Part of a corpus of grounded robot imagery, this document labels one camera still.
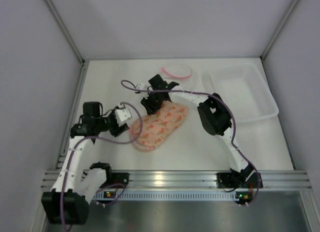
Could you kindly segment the floral orange bra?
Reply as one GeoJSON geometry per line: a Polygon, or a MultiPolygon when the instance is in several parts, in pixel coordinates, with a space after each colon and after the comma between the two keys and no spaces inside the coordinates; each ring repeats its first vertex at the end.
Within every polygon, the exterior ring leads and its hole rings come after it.
{"type": "Polygon", "coordinates": [[[132,146],[142,152],[157,149],[185,122],[189,108],[180,103],[164,101],[155,114],[136,120],[129,128],[130,139],[137,137],[132,146]]]}

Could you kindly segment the white mesh laundry bag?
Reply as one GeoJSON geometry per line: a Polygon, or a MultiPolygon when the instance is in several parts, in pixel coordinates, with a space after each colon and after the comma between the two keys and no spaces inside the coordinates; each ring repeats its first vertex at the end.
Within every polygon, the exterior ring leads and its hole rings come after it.
{"type": "Polygon", "coordinates": [[[181,62],[169,62],[160,68],[160,75],[164,80],[177,82],[186,90],[192,90],[196,84],[194,70],[181,62]]]}

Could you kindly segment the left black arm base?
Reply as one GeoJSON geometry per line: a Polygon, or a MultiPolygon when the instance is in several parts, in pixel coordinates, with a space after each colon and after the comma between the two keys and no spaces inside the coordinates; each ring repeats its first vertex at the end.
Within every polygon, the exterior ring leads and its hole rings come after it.
{"type": "Polygon", "coordinates": [[[129,183],[130,174],[127,172],[111,172],[106,175],[106,181],[100,186],[100,188],[105,188],[113,184],[121,183],[125,186],[129,183]]]}

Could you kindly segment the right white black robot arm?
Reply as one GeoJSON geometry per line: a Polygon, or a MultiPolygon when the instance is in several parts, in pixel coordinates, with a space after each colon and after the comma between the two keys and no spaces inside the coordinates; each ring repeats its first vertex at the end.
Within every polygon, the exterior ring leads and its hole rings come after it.
{"type": "Polygon", "coordinates": [[[177,82],[168,83],[159,74],[153,76],[149,85],[140,91],[146,93],[141,100],[148,114],[155,114],[165,102],[176,102],[195,108],[198,112],[203,129],[212,136],[218,136],[228,148],[227,159],[230,172],[219,173],[224,178],[229,176],[239,187],[249,183],[259,185],[261,175],[239,149],[236,142],[236,121],[233,113],[219,94],[194,92],[182,88],[177,82]]]}

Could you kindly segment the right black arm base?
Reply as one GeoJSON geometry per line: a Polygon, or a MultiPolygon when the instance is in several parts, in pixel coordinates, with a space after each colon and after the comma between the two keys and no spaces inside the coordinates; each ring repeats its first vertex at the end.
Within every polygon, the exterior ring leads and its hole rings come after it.
{"type": "Polygon", "coordinates": [[[216,174],[218,188],[263,188],[263,182],[253,170],[250,173],[235,171],[219,172],[216,174]]]}

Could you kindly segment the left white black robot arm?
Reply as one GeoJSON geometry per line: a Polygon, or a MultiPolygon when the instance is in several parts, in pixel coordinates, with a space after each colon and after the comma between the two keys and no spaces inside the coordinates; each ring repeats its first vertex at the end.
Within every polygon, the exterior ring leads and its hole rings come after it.
{"type": "Polygon", "coordinates": [[[122,187],[128,183],[128,173],[113,173],[109,163],[94,162],[85,168],[102,132],[114,137],[128,130],[132,115],[124,103],[105,114],[100,102],[85,102],[82,115],[70,130],[69,148],[57,180],[44,192],[41,203],[51,224],[83,225],[89,216],[90,202],[101,189],[122,187]]]}

